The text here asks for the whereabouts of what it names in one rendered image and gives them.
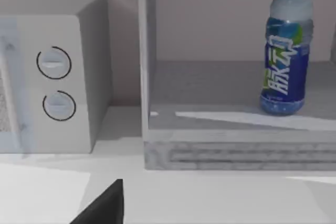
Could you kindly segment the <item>pale microwave oven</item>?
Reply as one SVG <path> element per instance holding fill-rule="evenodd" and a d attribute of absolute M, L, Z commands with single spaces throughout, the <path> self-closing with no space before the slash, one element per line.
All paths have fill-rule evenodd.
<path fill-rule="evenodd" d="M 23 75 L 21 141 L 8 117 L 0 71 L 0 154 L 90 153 L 112 99 L 108 0 L 0 0 L 0 36 L 15 38 Z M 43 76 L 39 52 L 57 46 L 72 62 L 61 80 Z M 43 98 L 58 90 L 76 103 L 74 116 L 58 122 Z"/>

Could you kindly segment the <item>grey open cabinet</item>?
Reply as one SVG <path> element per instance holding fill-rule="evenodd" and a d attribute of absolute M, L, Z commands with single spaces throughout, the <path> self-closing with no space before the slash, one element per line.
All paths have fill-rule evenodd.
<path fill-rule="evenodd" d="M 260 106 L 272 0 L 138 0 L 149 170 L 336 172 L 336 0 L 312 0 L 303 107 Z"/>

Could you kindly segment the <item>blue bottle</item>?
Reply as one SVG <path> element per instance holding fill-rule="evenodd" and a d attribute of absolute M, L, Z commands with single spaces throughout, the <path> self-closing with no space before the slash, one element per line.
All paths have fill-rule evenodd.
<path fill-rule="evenodd" d="M 260 94 L 266 113 L 292 115 L 303 107 L 313 30 L 312 0 L 272 0 Z"/>

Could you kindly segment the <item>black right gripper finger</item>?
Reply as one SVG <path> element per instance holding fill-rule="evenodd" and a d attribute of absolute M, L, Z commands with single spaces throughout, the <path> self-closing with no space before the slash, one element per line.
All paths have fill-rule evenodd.
<path fill-rule="evenodd" d="M 69 224 L 124 224 L 123 179 L 114 181 Z"/>

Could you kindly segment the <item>round microwave knob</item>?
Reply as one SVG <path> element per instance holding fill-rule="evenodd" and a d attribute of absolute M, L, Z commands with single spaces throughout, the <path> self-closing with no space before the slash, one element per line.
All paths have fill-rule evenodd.
<path fill-rule="evenodd" d="M 71 72 L 72 62 L 68 53 L 52 46 L 38 53 L 36 65 L 40 73 L 51 80 L 61 80 Z"/>
<path fill-rule="evenodd" d="M 74 116 L 76 103 L 71 95 L 58 90 L 43 98 L 43 110 L 52 120 L 64 122 Z"/>

